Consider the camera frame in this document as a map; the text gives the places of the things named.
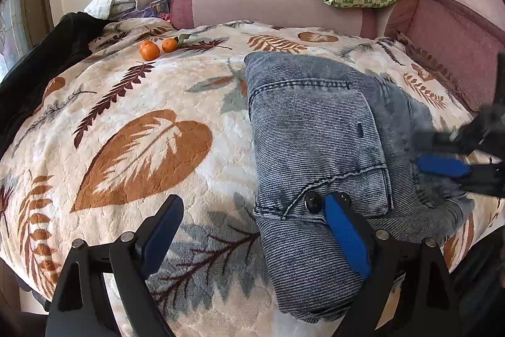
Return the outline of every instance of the fern print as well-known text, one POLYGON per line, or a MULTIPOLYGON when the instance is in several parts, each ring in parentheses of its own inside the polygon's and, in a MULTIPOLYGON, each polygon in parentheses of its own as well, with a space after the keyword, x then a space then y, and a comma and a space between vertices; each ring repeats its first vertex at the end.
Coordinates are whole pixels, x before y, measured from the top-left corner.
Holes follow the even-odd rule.
POLYGON ((233 200, 239 219, 211 212, 209 226, 181 225, 193 240, 172 243, 175 256, 148 282, 165 316, 177 316, 188 305, 210 308, 215 289, 226 298, 234 278, 246 296, 256 277, 268 282, 256 221, 244 197, 235 193, 233 200))
POLYGON ((7 217, 5 212, 9 205, 9 201, 14 193, 14 184, 8 179, 0 179, 0 224, 2 224, 2 217, 5 220, 5 228, 7 230, 7 237, 10 237, 9 227, 7 225, 7 217))
POLYGON ((140 84, 140 78, 145 78, 146 73, 151 72, 151 69, 154 68, 151 63, 142 63, 128 69, 125 76, 123 76, 123 79, 119 83, 113 85, 111 91, 105 95, 102 100, 93 107, 93 109, 91 109, 88 116, 81 121, 80 125, 74 132, 74 147, 76 149, 81 143, 84 132, 86 132, 93 124, 93 121, 97 118, 97 116, 101 115, 106 109, 110 108, 111 103, 116 103, 118 101, 118 96, 125 96, 127 89, 133 89, 133 84, 140 84))
POLYGON ((430 105, 442 110, 446 108, 446 104, 443 101, 443 96, 439 96, 433 93, 431 90, 427 89, 426 86, 424 86, 423 83, 413 75, 405 73, 403 74, 403 80, 408 85, 408 87, 415 91, 430 105))
POLYGON ((405 66, 403 63, 400 63, 400 61, 396 58, 395 54, 393 53, 393 51, 388 48, 386 45, 384 45, 382 42, 375 42, 376 45, 379 45, 383 50, 384 52, 386 52, 386 54, 391 58, 391 60, 395 63, 398 63, 400 66, 405 66))
POLYGON ((273 35, 252 36, 247 44, 254 50, 266 52, 300 53, 301 50, 307 49, 305 45, 273 35))
POLYGON ((65 102, 60 102, 58 100, 55 100, 52 105, 49 105, 42 116, 38 118, 36 121, 34 121, 26 130, 26 132, 21 136, 21 138, 16 142, 14 145, 14 153, 16 153, 16 150, 18 150, 19 146, 23 142, 23 140, 33 131, 39 129, 42 125, 45 125, 46 123, 52 122, 54 119, 57 118, 57 116, 67 107, 70 105, 74 100, 77 99, 77 97, 82 94, 82 93, 94 93, 91 90, 82 90, 83 85, 79 86, 79 89, 74 91, 65 102))
POLYGON ((32 179, 31 191, 19 206, 18 219, 19 253, 24 255, 26 274, 49 299, 59 277, 57 269, 61 267, 61 264, 52 260, 52 254, 56 250, 47 243, 52 236, 48 230, 51 218, 44 212, 44 208, 52 204, 52 200, 47 198, 47 192, 52 189, 47 183, 51 177, 38 176, 32 179))
POLYGON ((140 42, 140 41, 145 41, 146 39, 150 39, 153 42, 156 41, 161 41, 162 39, 165 39, 167 36, 163 36, 164 33, 173 31, 173 27, 168 27, 168 26, 157 26, 157 27, 152 27, 148 28, 146 26, 147 32, 142 33, 135 41, 140 42))
POLYGON ((100 43, 97 50, 102 49, 103 47, 115 45, 116 43, 118 43, 119 41, 122 41, 125 37, 127 37, 130 34, 130 32, 131 31, 124 31, 124 32, 120 32, 120 33, 115 34, 111 38, 107 39, 105 42, 100 43))
POLYGON ((221 38, 221 39, 213 39, 208 42, 202 40, 199 41, 198 43, 189 43, 189 44, 183 43, 182 46, 180 46, 177 50, 181 52, 193 52, 193 53, 204 53, 213 48, 223 48, 231 50, 231 48, 227 46, 221 46, 221 44, 227 40, 228 38, 221 38))
POLYGON ((351 56, 353 52, 358 51, 359 53, 367 53, 367 52, 373 52, 373 50, 374 49, 372 45, 370 45, 370 43, 360 43, 358 45, 346 46, 340 49, 338 55, 345 61, 355 64, 356 62, 354 62, 351 56))

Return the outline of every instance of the brown leaf print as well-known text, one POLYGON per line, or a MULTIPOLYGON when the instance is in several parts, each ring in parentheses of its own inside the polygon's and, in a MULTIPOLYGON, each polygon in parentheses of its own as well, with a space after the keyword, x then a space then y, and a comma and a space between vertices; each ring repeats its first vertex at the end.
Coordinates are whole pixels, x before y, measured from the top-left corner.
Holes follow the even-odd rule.
POLYGON ((56 250, 46 242, 52 236, 47 228, 51 219, 42 209, 52 204, 52 201, 49 198, 33 197, 46 195, 52 189, 47 184, 51 177, 37 176, 32 180, 31 190, 21 201, 18 220, 19 252, 24 255, 26 274, 49 299, 52 298, 59 276, 56 271, 61 267, 61 264, 52 260, 52 254, 56 250))
POLYGON ((207 50, 211 50, 213 48, 223 48, 223 49, 230 49, 227 46, 221 46, 221 44, 225 41, 227 41, 228 38, 222 38, 222 39, 213 39, 211 41, 200 41, 198 43, 183 43, 182 46, 180 46, 177 50, 181 52, 195 52, 195 53, 203 53, 207 50))
POLYGON ((431 90, 427 89, 417 78, 409 73, 403 74, 403 80, 413 91, 421 96, 427 103, 439 109, 445 109, 446 105, 443 101, 443 96, 436 95, 431 90))
POLYGON ((51 80, 49 82, 49 85, 45 89, 44 95, 42 96, 42 102, 35 109, 33 114, 35 115, 37 112, 39 112, 39 110, 41 110, 44 107, 45 98, 47 98, 52 92, 56 92, 57 90, 60 90, 64 86, 65 86, 65 78, 62 78, 61 76, 58 76, 57 78, 51 80))
POLYGON ((382 42, 377 41, 377 42, 375 42, 375 44, 376 44, 376 45, 379 45, 379 46, 382 48, 382 50, 383 50, 384 52, 386 52, 386 54, 389 56, 389 58, 390 58, 393 62, 398 63, 400 66, 405 66, 403 63, 400 63, 400 61, 396 58, 396 56, 395 56, 395 54, 393 53, 393 51, 392 51, 390 48, 388 48, 386 45, 384 45, 382 42))
POLYGON ((9 201, 14 193, 14 187, 6 183, 4 180, 0 183, 0 224, 2 223, 2 217, 5 220, 5 227, 7 229, 7 237, 9 234, 9 227, 7 225, 7 217, 5 212, 7 210, 7 206, 9 205, 9 201))
POLYGON ((81 143, 84 132, 88 130, 88 128, 93 124, 93 121, 97 118, 97 116, 101 115, 105 109, 110 108, 110 104, 116 103, 118 101, 118 96, 123 97, 126 94, 127 89, 133 89, 133 84, 140 84, 140 78, 145 78, 146 73, 151 72, 153 69, 149 63, 142 63, 138 66, 132 66, 128 69, 123 79, 117 84, 115 84, 110 92, 105 95, 100 102, 98 102, 93 109, 89 112, 89 115, 86 116, 74 132, 74 147, 77 149, 79 144, 81 143))
POLYGON ((157 27, 153 27, 151 29, 149 29, 148 27, 146 27, 146 29, 147 29, 147 32, 142 33, 135 40, 136 42, 144 41, 146 39, 150 39, 153 42, 160 41, 160 40, 162 40, 162 39, 164 39, 164 38, 167 37, 167 36, 160 36, 160 35, 162 35, 162 34, 164 34, 166 32, 174 30, 173 27, 168 27, 168 26, 157 26, 157 27))
POLYGON ((412 41, 405 36, 404 33, 399 32, 397 36, 398 41, 405 45, 408 57, 418 63, 428 73, 435 76, 435 79, 438 80, 439 83, 449 91, 449 93, 456 97, 463 106, 468 108, 469 111, 479 111, 478 104, 470 99, 463 90, 461 90, 458 80, 444 65, 435 59, 431 53, 423 50, 422 48, 415 47, 412 41))
POLYGON ((424 81, 430 81, 430 80, 435 79, 435 76, 426 72, 423 68, 421 68, 421 66, 417 66, 416 64, 413 63, 412 68, 417 72, 419 77, 424 81))
POLYGON ((33 252, 39 256, 50 256, 55 251, 55 249, 50 248, 47 244, 44 243, 39 243, 39 245, 33 249, 33 252))
POLYGON ((307 49, 305 45, 272 35, 252 36, 247 43, 254 50, 270 52, 300 53, 307 49))
POLYGON ((101 43, 97 50, 99 49, 102 49, 103 47, 109 47, 109 46, 112 46, 112 45, 115 45, 116 43, 118 43, 119 41, 122 41, 125 37, 127 37, 128 35, 130 34, 130 31, 124 31, 124 32, 120 32, 120 33, 117 33, 115 34, 114 36, 108 38, 105 42, 101 43))
POLYGON ((449 271, 453 271, 466 256, 468 250, 470 250, 474 240, 474 230, 473 213, 470 213, 463 227, 456 231, 454 236, 445 242, 443 257, 449 271))
POLYGON ((298 34, 300 40, 304 42, 338 42, 338 37, 333 35, 321 35, 314 32, 301 32, 298 34))
POLYGON ((166 191, 194 171, 211 144, 212 133, 203 123, 176 122, 170 110, 146 113, 100 149, 71 212, 124 205, 166 191))

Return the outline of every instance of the folded denim jacket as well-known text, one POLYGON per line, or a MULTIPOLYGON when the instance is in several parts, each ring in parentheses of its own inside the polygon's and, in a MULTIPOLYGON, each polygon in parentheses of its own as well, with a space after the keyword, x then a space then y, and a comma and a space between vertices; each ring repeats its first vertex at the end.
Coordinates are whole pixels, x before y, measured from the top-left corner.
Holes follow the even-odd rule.
POLYGON ((447 178, 420 173, 413 132, 433 130, 422 103, 387 81, 309 55, 246 56, 248 109, 258 167, 254 215, 279 310, 334 320, 362 284, 305 195, 339 191, 372 227, 399 240, 439 243, 473 201, 447 178))

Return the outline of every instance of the green leaf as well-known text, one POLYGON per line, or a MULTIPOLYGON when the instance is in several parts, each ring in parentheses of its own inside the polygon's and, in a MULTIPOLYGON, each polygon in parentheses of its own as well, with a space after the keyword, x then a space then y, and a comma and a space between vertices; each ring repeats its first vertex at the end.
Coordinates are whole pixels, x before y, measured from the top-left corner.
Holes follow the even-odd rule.
POLYGON ((179 36, 175 37, 175 40, 177 41, 177 45, 180 46, 183 44, 183 42, 188 39, 191 35, 187 33, 181 33, 179 36))

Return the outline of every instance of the leaf pattern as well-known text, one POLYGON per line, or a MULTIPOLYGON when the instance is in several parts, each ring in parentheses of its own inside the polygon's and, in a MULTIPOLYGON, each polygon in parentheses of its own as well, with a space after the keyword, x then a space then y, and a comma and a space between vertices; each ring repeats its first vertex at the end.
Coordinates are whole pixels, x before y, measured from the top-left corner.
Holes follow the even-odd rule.
POLYGON ((49 105, 46 110, 44 110, 44 113, 42 116, 34 121, 26 130, 26 132, 21 136, 21 138, 14 144, 14 153, 16 153, 16 150, 18 150, 19 146, 23 142, 23 140, 33 131, 37 130, 40 128, 42 125, 52 122, 54 119, 57 118, 57 116, 62 112, 65 107, 70 105, 74 100, 77 99, 77 97, 82 94, 82 93, 94 93, 96 92, 90 91, 90 90, 82 90, 83 85, 79 86, 79 89, 73 92, 64 103, 60 103, 58 100, 55 100, 52 105, 49 105))
POLYGON ((157 27, 152 27, 148 28, 146 26, 147 32, 142 33, 135 41, 140 42, 140 41, 145 41, 146 39, 150 39, 152 42, 157 42, 161 41, 162 39, 165 39, 168 36, 161 36, 166 32, 173 31, 174 28, 172 26, 157 26, 157 27))
POLYGON ((98 102, 93 109, 89 112, 88 116, 86 116, 77 127, 74 132, 74 147, 77 149, 79 144, 81 143, 84 132, 88 130, 88 128, 93 124, 93 121, 97 118, 97 116, 101 115, 105 109, 110 108, 110 104, 116 103, 118 101, 118 96, 123 97, 126 94, 127 89, 133 89, 133 84, 140 84, 140 78, 145 78, 146 73, 151 72, 151 69, 154 68, 151 63, 142 63, 138 66, 132 66, 128 69, 123 79, 115 85, 113 85, 110 92, 105 95, 100 102, 98 102))
POLYGON ((37 287, 51 299, 58 279, 58 269, 61 264, 52 259, 56 252, 47 244, 51 237, 48 229, 50 217, 43 209, 52 204, 49 198, 34 198, 47 195, 52 186, 47 183, 52 176, 37 176, 32 180, 31 190, 21 201, 19 207, 18 236, 20 239, 19 252, 24 255, 26 274, 34 279, 37 287))
POLYGON ((49 85, 47 86, 47 88, 45 89, 44 91, 44 95, 42 96, 42 102, 40 103, 40 105, 35 109, 35 111, 33 112, 34 115, 36 115, 43 107, 44 107, 44 102, 45 102, 45 99, 52 93, 52 92, 56 92, 57 90, 60 90, 62 87, 65 86, 65 78, 62 78, 61 76, 58 76, 56 78, 54 78, 53 80, 51 80, 49 82, 49 85))
POLYGON ((304 42, 338 42, 338 37, 333 35, 321 35, 315 32, 301 32, 298 37, 304 42))
POLYGON ((374 50, 373 46, 370 45, 370 43, 364 42, 358 45, 346 46, 340 49, 338 55, 349 63, 356 63, 354 62, 351 53, 353 53, 354 51, 358 51, 359 53, 367 53, 367 52, 373 52, 373 50, 374 50))
POLYGON ((427 89, 421 81, 409 73, 403 74, 403 80, 413 91, 421 96, 427 103, 437 107, 438 109, 445 109, 446 105, 443 101, 443 96, 436 95, 431 90, 427 89))
POLYGON ((7 237, 10 237, 9 227, 7 225, 7 216, 5 212, 9 205, 9 201, 14 193, 14 185, 8 179, 0 179, 0 224, 2 217, 5 220, 5 228, 7 230, 7 237))
POLYGON ((421 66, 417 66, 415 63, 412 64, 412 68, 417 72, 423 81, 430 81, 435 79, 435 76, 426 72, 423 68, 421 68, 421 66))
POLYGON ((221 39, 213 39, 208 42, 202 40, 199 41, 198 43, 183 43, 182 46, 177 48, 177 50, 180 52, 193 52, 193 53, 204 53, 216 47, 231 50, 231 48, 221 46, 221 44, 227 40, 228 38, 221 38, 221 39))
POLYGON ((301 50, 307 49, 305 45, 273 35, 251 36, 247 44, 254 50, 270 52, 300 53, 301 50))
POLYGON ((108 38, 105 42, 100 43, 97 50, 102 49, 103 47, 109 47, 112 45, 115 45, 119 41, 122 41, 125 37, 127 37, 130 34, 131 31, 124 31, 115 34, 114 36, 108 38))
POLYGON ((191 86, 186 92, 198 93, 206 92, 208 90, 220 89, 235 82, 235 88, 227 93, 223 98, 223 105, 221 106, 221 113, 229 111, 241 111, 247 109, 247 82, 245 68, 234 70, 228 65, 231 75, 218 76, 215 78, 205 79, 191 86))
POLYGON ((384 52, 386 52, 386 54, 391 58, 391 60, 393 62, 398 63, 400 66, 405 66, 403 63, 400 63, 400 61, 396 58, 393 51, 390 48, 388 48, 386 45, 384 45, 382 42, 377 41, 377 42, 375 42, 375 44, 379 45, 384 50, 384 52))
POLYGON ((437 59, 435 59, 431 53, 423 50, 422 48, 415 47, 412 41, 404 33, 399 32, 397 36, 398 41, 405 46, 406 55, 434 76, 435 79, 438 80, 439 83, 449 92, 449 97, 451 97, 451 95, 455 96, 456 99, 469 111, 479 110, 478 104, 470 99, 463 90, 461 90, 458 80, 453 76, 453 74, 437 59))
POLYGON ((450 271, 454 270, 466 256, 474 241, 474 235, 473 213, 470 213, 463 227, 456 231, 456 234, 444 244, 443 256, 450 271))
POLYGON ((203 161, 212 133, 203 123, 176 122, 153 111, 123 126, 94 157, 71 212, 124 205, 170 189, 203 161))
POLYGON ((243 196, 234 193, 233 200, 240 219, 211 212, 209 226, 181 225, 193 241, 172 243, 170 250, 177 257, 169 260, 170 274, 160 270, 148 281, 165 316, 176 317, 190 304, 210 308, 216 288, 226 299, 234 277, 246 296, 256 277, 262 276, 267 283, 256 221, 243 196))
POLYGON ((230 22, 230 23, 222 23, 219 25, 204 26, 201 29, 198 29, 197 31, 192 32, 190 36, 195 36, 195 35, 199 35, 200 33, 211 31, 211 30, 217 28, 218 26, 219 27, 231 27, 231 28, 235 29, 235 28, 240 27, 241 25, 247 25, 247 24, 251 24, 251 23, 254 23, 254 22, 253 21, 235 21, 235 22, 230 22))

